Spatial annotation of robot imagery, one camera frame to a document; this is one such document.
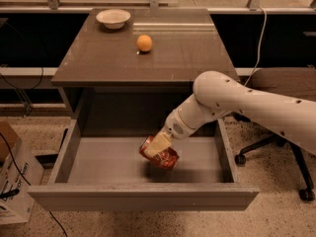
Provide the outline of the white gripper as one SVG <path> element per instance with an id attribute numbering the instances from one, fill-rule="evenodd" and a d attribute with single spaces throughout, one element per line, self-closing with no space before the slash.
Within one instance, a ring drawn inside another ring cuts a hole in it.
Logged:
<path id="1" fill-rule="evenodd" d="M 177 109 L 174 109 L 167 116 L 165 129 L 167 132 L 159 131 L 146 147 L 144 152 L 147 156 L 153 157 L 167 149 L 172 144 L 172 137 L 175 139 L 185 139 L 194 133 L 194 130 L 182 121 Z"/>

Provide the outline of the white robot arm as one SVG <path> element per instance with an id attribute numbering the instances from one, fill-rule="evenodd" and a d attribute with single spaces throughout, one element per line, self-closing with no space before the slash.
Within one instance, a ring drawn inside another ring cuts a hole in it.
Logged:
<path id="1" fill-rule="evenodd" d="M 217 71 L 201 73 L 193 93 L 166 118 L 145 149 L 152 158 L 208 122 L 238 113 L 316 154 L 316 103 L 250 89 Z"/>

